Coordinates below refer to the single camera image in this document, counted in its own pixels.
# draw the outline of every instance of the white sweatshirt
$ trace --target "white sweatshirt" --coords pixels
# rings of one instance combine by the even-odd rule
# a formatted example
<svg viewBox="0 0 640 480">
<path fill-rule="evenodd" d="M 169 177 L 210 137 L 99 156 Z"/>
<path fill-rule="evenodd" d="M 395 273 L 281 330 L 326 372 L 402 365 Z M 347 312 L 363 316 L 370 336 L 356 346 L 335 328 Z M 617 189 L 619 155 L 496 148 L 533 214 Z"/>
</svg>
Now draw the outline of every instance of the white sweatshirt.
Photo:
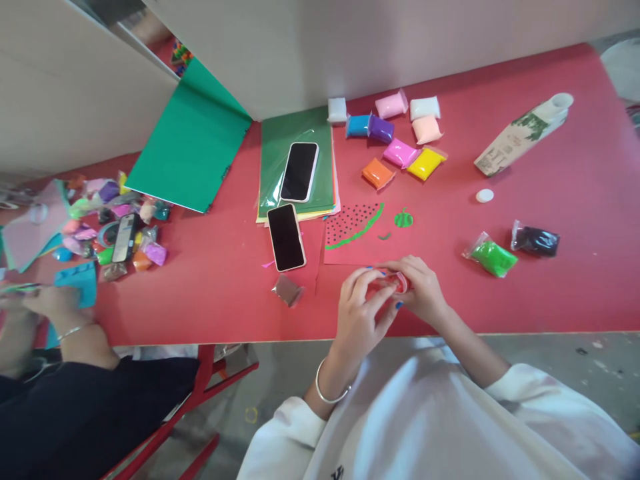
<svg viewBox="0 0 640 480">
<path fill-rule="evenodd" d="M 286 400 L 238 479 L 622 479 L 640 466 L 604 410 L 536 368 L 482 390 L 448 349 L 395 350 L 367 358 L 328 422 Z"/>
</svg>

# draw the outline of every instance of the red chair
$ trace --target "red chair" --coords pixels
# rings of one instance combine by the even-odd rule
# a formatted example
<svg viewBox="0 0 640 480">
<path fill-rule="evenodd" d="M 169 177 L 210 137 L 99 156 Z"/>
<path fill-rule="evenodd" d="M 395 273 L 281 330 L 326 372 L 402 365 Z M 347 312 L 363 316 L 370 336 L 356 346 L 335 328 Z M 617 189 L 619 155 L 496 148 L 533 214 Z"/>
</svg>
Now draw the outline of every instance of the red chair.
<svg viewBox="0 0 640 480">
<path fill-rule="evenodd" d="M 211 381 L 211 377 L 216 373 L 223 374 L 223 378 L 226 377 L 225 369 L 227 367 L 227 362 L 225 359 L 219 360 L 217 362 L 213 362 L 213 352 L 215 345 L 200 345 L 198 347 L 198 360 L 200 360 L 200 368 L 198 368 L 198 372 L 195 376 L 195 383 L 193 386 L 193 392 L 191 392 L 190 396 L 188 396 L 187 400 L 178 408 L 177 412 L 171 419 L 166 422 L 162 427 L 160 427 L 152 436 L 150 436 L 147 440 L 142 442 L 142 445 L 146 444 L 146 446 L 140 450 L 137 456 L 128 464 L 120 473 L 118 473 L 112 480 L 129 480 L 134 474 L 140 470 L 140 468 L 145 464 L 149 458 L 160 448 L 165 440 L 169 438 L 173 427 L 176 423 L 187 413 L 198 407 L 202 403 L 206 402 L 213 396 L 222 392 L 222 390 L 230 387 L 242 377 L 246 376 L 249 372 L 257 370 L 260 366 L 258 362 L 240 370 L 238 373 L 234 373 L 230 377 L 225 378 L 221 382 L 216 385 L 207 388 L 209 382 Z M 180 480 L 192 480 L 196 476 L 196 474 L 200 471 L 200 469 L 204 466 L 208 458 L 214 452 L 216 447 L 218 446 L 218 442 L 220 442 L 220 434 L 217 433 L 214 438 L 205 446 L 205 448 L 198 454 L 192 464 L 185 470 L 185 472 L 180 476 Z M 124 463 L 128 458 L 122 460 L 120 464 L 114 467 L 105 477 L 108 477 L 119 465 Z"/>
</svg>

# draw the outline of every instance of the gray floor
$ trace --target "gray floor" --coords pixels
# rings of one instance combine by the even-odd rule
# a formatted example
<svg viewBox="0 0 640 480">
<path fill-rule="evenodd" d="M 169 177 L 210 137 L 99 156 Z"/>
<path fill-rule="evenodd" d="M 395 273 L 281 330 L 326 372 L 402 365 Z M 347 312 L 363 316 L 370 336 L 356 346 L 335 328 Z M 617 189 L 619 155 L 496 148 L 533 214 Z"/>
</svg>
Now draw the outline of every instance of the gray floor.
<svg viewBox="0 0 640 480">
<path fill-rule="evenodd" d="M 640 333 L 497 335 L 486 340 L 509 362 L 533 365 L 586 395 L 624 431 L 640 429 Z M 384 342 L 384 347 L 394 348 L 403 340 Z M 151 461 L 147 478 L 178 478 L 216 431 L 221 433 L 220 445 L 199 478 L 236 478 L 253 434 L 286 398 L 306 391 L 329 342 L 264 343 L 253 348 L 260 368 L 185 416 Z M 240 354 L 231 363 L 243 360 Z"/>
</svg>

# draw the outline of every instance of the green stripe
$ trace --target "green stripe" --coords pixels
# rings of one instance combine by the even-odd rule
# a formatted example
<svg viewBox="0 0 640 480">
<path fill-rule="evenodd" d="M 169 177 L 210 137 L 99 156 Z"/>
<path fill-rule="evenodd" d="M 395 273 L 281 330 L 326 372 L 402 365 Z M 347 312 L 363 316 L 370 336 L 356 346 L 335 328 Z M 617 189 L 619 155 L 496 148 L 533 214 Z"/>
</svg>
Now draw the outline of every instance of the green stripe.
<svg viewBox="0 0 640 480">
<path fill-rule="evenodd" d="M 338 247 L 342 247 L 343 245 L 346 245 L 346 244 L 348 244 L 348 243 L 350 243 L 350 242 L 352 242 L 354 240 L 358 240 L 358 238 L 362 237 L 366 232 L 368 232 L 369 229 L 373 226 L 373 224 L 378 221 L 378 218 L 380 218 L 380 215 L 382 215 L 382 210 L 384 210 L 384 209 L 385 209 L 385 204 L 381 203 L 380 204 L 380 208 L 378 209 L 378 212 L 376 212 L 376 214 L 374 216 L 372 216 L 371 220 L 369 220 L 367 222 L 367 226 L 364 228 L 364 230 L 360 230 L 355 235 L 352 235 L 348 239 L 344 239 L 340 243 L 336 243 L 335 245 L 325 245 L 325 250 L 334 250 L 334 249 L 336 249 Z"/>
</svg>

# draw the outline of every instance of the silver bangle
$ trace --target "silver bangle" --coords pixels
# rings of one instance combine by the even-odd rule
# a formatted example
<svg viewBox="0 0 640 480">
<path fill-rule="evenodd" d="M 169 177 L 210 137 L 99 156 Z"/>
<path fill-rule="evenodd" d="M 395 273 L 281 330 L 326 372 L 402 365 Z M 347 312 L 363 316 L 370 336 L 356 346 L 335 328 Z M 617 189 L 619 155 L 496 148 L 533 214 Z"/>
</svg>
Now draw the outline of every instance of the silver bangle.
<svg viewBox="0 0 640 480">
<path fill-rule="evenodd" d="M 78 330 L 82 330 L 84 327 L 88 327 L 90 325 L 95 325 L 94 323 L 86 323 L 84 325 L 80 325 L 79 327 L 75 327 L 72 328 L 71 330 L 68 330 L 67 332 L 64 332 L 62 335 L 58 335 L 58 343 L 62 342 L 62 340 L 68 336 L 70 336 L 70 334 L 77 332 Z"/>
<path fill-rule="evenodd" d="M 323 402 L 333 405 L 334 403 L 338 403 L 340 400 L 342 400 L 344 397 L 347 396 L 347 394 L 349 393 L 349 390 L 351 390 L 351 386 L 349 385 L 345 390 L 345 392 L 342 395 L 340 395 L 340 397 L 336 398 L 336 400 L 328 400 L 325 398 L 324 395 L 322 395 L 322 392 L 320 392 L 320 384 L 318 383 L 318 378 L 320 377 L 320 369 L 322 368 L 322 364 L 325 362 L 326 359 L 327 359 L 326 357 L 322 359 L 322 362 L 320 362 L 320 365 L 318 366 L 318 372 L 316 372 L 315 374 L 315 389 L 317 390 L 318 396 Z"/>
</svg>

